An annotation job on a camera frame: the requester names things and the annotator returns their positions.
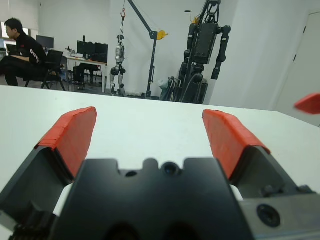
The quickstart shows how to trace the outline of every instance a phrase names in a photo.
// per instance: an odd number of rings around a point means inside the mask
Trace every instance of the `black pants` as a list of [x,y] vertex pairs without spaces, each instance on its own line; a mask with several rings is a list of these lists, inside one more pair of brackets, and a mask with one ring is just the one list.
[[0,76],[3,74],[9,86],[18,86],[17,77],[24,79],[44,77],[46,69],[13,56],[5,56],[0,61]]

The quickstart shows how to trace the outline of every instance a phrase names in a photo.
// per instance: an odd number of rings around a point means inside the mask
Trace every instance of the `robot leg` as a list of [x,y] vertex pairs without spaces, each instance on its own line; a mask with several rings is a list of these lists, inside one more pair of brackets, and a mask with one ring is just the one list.
[[124,76],[120,73],[118,76],[118,83],[119,83],[119,95],[125,96],[125,85],[122,83]]
[[125,85],[123,84],[124,74],[126,73],[126,70],[124,68],[120,69],[120,74],[118,77],[118,83],[119,83],[119,95],[125,96]]
[[115,76],[119,74],[119,71],[115,67],[113,67],[110,71],[110,89],[111,89],[111,95],[114,96],[116,94],[115,91]]

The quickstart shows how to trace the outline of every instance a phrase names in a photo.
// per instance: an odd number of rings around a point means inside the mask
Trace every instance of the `screw hole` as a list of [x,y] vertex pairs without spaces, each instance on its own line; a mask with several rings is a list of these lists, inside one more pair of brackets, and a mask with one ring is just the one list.
[[179,174],[179,167],[177,164],[173,162],[167,162],[162,166],[162,170],[164,174],[169,175],[169,176],[174,176]]
[[267,226],[271,228],[276,228],[280,226],[281,218],[277,210],[275,210],[273,207],[262,204],[258,206],[256,209],[257,214],[260,218],[260,220]]
[[129,178],[129,177],[134,177],[135,175],[137,175],[138,173],[136,171],[129,171],[126,173],[126,177]]

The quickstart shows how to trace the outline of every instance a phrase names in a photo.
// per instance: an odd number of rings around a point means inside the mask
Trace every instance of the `red hook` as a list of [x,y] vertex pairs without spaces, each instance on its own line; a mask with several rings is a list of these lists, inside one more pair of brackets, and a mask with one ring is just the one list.
[[121,17],[124,19],[126,17],[126,9],[123,8],[122,12],[120,12]]

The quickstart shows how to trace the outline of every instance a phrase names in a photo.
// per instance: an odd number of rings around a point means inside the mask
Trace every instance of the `black humanoid robot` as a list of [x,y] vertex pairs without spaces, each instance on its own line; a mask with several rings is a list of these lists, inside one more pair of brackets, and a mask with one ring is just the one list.
[[231,27],[220,27],[218,24],[220,4],[221,0],[207,0],[196,23],[190,25],[187,50],[184,52],[184,61],[179,71],[182,90],[178,99],[182,103],[203,103],[208,88],[203,79],[204,64],[210,62],[218,34],[222,34],[221,45],[211,79],[218,79],[220,67],[226,60]]
[[125,46],[123,45],[122,40],[125,39],[125,37],[123,35],[118,35],[116,38],[118,39],[118,45],[115,49],[116,66],[113,67],[110,71],[110,89],[112,96],[114,96],[117,93],[115,91],[115,76],[118,76],[118,94],[120,96],[124,96],[126,92],[125,86],[122,83],[122,81],[124,79],[124,74],[126,73],[126,70],[122,67],[122,63],[125,60]]

